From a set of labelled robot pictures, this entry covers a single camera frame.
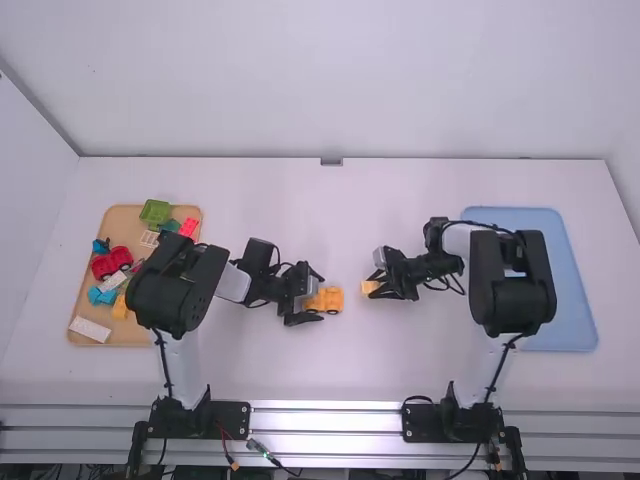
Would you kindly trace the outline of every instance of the white lego brick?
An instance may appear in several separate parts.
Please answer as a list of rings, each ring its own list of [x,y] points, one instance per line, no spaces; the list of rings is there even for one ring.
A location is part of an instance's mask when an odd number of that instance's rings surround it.
[[[145,230],[140,237],[140,245],[147,248],[156,248],[159,245],[158,237],[160,232],[153,232],[151,230]]]
[[[127,276],[124,272],[118,270],[116,273],[107,278],[104,282],[98,285],[98,290],[102,293],[108,292],[109,290],[113,290],[117,288],[119,285],[127,281]]]
[[[109,335],[111,335],[111,330],[107,327],[82,318],[80,315],[76,315],[76,318],[73,319],[73,322],[69,325],[69,330],[100,343],[105,343]]]

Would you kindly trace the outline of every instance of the white wall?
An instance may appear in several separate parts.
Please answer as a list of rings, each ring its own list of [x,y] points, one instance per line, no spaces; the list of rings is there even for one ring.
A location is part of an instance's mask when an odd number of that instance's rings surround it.
[[[0,359],[78,156],[0,72]]]
[[[86,154],[604,157],[639,232],[639,18],[635,0],[0,0],[0,56]]]

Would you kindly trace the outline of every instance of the blue mat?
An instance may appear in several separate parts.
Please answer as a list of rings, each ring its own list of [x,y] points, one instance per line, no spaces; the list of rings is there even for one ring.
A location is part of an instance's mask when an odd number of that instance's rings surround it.
[[[598,332],[571,243],[558,212],[550,208],[469,207],[462,212],[462,219],[496,224],[510,230],[540,230],[544,233],[558,297],[558,310],[551,323],[543,325],[537,335],[522,343],[522,350],[595,350]]]

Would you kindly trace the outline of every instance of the table surface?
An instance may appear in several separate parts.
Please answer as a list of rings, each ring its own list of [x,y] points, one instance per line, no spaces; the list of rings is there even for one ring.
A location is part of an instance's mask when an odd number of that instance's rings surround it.
[[[589,354],[518,353],[501,404],[514,412],[640,412],[640,248],[605,163],[593,160],[345,159],[323,167],[318,159],[83,159],[0,366],[0,404],[113,406],[111,416],[127,406],[144,418],[160,384],[155,352],[77,347],[64,325],[104,211],[146,198],[200,206],[201,239],[233,256],[249,237],[267,239],[283,260],[309,260],[327,284],[345,289],[343,313],[292,329],[271,306],[214,300],[199,332],[217,398],[338,410],[347,401],[366,411],[369,402],[388,409],[394,403],[384,402],[410,394],[440,398],[472,365],[467,301],[426,290],[416,303],[363,298],[372,251],[389,244],[423,252],[430,216],[539,206],[564,219],[600,343]],[[606,433],[618,431],[611,425]]]

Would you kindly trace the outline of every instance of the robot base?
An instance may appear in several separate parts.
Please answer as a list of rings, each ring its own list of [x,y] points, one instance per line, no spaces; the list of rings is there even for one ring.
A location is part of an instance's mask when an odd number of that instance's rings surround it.
[[[491,404],[455,408],[437,404],[408,404],[402,410],[402,438],[407,443],[486,443],[502,431],[502,413]]]
[[[224,430],[234,440],[246,440],[250,415],[251,405],[248,402],[211,400],[207,387],[204,397],[193,410],[184,410],[179,401],[168,397],[153,402],[146,436],[220,440]]]

